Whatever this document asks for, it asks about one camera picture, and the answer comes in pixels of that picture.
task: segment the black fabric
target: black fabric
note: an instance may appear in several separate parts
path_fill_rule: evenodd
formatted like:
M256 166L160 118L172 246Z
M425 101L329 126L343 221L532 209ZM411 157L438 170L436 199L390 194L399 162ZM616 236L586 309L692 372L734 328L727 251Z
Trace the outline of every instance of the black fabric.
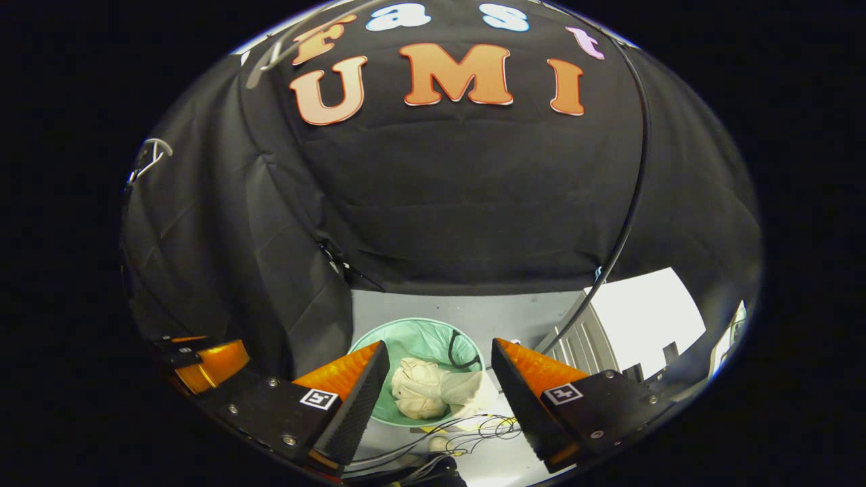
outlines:
M532 27L494 29L478 3L431 0L433 21L383 32L366 30L359 16L333 49L297 67L282 62L254 89L244 87L249 72L278 36L242 66L229 55L197 81L149 135L173 155L134 183L126 214L124 245L138 283L132 307L145 335L181 326L240 335L258 367L288 377L325 365L350 345L350 288L381 289L339 265L335 272L320 245L393 293L591 285L623 224L640 161L634 81L610 41L581 21L501 2L524 11ZM565 27L584 29L606 58L587 55ZM408 107L410 63L398 50L417 42L438 43L458 61L478 43L509 49L514 104L464 95ZM737 302L749 303L757 289L757 207L710 109L649 55L628 53L647 88L653 136L644 197L608 281L673 267L710 330L692 348L708 354ZM362 108L327 127L303 121L291 80L324 71L323 101L338 104L343 91L331 67L356 55L368 58ZM584 115L550 108L550 58L583 69ZM690 350L680 362L692 360Z
M249 137L238 69L219 62L152 130L173 153L126 210L132 310L145 337L231 335L262 373L293 378L348 350L351 299Z

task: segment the trash can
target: trash can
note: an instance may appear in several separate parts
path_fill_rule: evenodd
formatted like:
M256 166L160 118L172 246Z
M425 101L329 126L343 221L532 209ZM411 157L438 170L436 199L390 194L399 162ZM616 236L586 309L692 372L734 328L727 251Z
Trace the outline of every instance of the trash can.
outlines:
M379 392L372 417L386 425L420 428L439 425L453 418L450 409L441 418L428 419L412 419L397 409L397 400L391 394L391 377L400 368L402 359L415 357L435 362L450 372L484 370L484 358L474 342L457 328L442 321L427 318L391 321L362 336L349 353L379 340L388 347L391 368Z

